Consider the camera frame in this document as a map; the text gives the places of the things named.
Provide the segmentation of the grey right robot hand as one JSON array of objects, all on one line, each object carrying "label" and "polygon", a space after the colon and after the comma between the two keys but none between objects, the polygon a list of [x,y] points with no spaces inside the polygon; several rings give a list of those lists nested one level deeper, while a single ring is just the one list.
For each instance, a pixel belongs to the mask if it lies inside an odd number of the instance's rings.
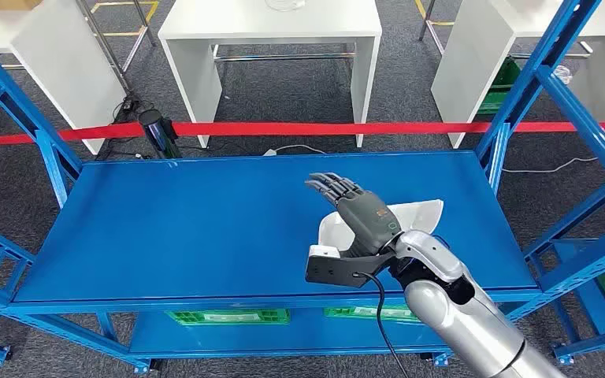
[{"label": "grey right robot hand", "polygon": [[336,207],[354,233],[354,241],[341,251],[343,258],[375,256],[402,232],[395,214],[373,192],[333,172],[311,173],[305,184]]}]

